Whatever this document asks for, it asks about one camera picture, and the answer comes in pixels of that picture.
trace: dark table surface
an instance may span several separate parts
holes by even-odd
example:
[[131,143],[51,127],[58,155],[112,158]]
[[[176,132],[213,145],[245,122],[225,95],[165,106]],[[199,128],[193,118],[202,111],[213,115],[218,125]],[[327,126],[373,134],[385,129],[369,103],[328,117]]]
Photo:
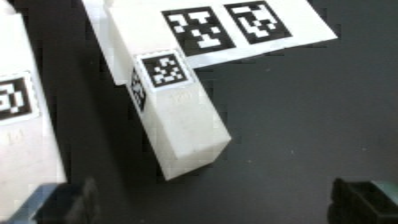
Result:
[[232,142],[165,182],[81,2],[14,0],[65,173],[96,178],[103,223],[325,224],[334,178],[398,183],[398,4],[311,3],[339,40],[197,70]]

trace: black object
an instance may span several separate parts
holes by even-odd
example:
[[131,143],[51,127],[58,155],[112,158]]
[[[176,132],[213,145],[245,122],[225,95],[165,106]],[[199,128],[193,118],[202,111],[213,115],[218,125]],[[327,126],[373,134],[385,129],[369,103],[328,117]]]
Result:
[[33,217],[37,224],[94,224],[99,220],[94,180],[60,184]]
[[398,224],[398,205],[371,182],[334,181],[330,224]]

